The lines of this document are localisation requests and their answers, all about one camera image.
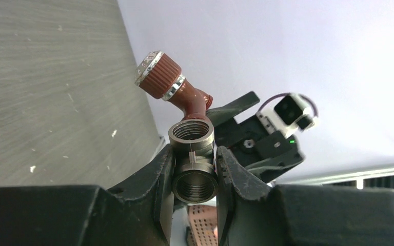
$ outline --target white wall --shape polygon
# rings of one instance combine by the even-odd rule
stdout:
[[[321,126],[285,180],[394,163],[394,1],[119,0],[137,61],[163,50],[222,106],[250,90],[299,92]],[[161,134],[179,121],[152,98]],[[249,117],[257,106],[243,113]]]

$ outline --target camera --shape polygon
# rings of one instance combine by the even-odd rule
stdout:
[[[256,116],[269,134],[280,131],[285,138],[298,129],[305,131],[317,123],[312,107],[300,95],[293,93],[283,97],[273,109],[264,108]]]

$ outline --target brown valve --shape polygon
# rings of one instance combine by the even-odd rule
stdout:
[[[184,112],[185,119],[203,119],[212,96],[194,88],[182,69],[162,51],[150,52],[136,69],[135,84],[156,99],[169,101]]]

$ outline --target brown perforated board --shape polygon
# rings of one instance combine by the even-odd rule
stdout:
[[[188,245],[217,246],[218,240],[213,230],[216,228],[216,207],[196,205],[188,208],[191,225]]]

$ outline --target black cable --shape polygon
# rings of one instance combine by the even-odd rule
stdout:
[[[285,93],[280,93],[277,94],[275,96],[270,97],[269,99],[267,99],[258,109],[258,111],[262,111],[264,109],[264,107],[266,107],[268,105],[268,103],[274,101],[275,99],[279,98],[279,97],[285,97],[289,94],[295,94],[295,93],[289,93],[289,92],[285,92]],[[318,117],[318,107],[316,106],[316,104],[307,96],[303,95],[303,94],[299,94],[299,96],[304,99],[307,103],[310,104],[310,106],[313,109],[313,115],[315,117]]]

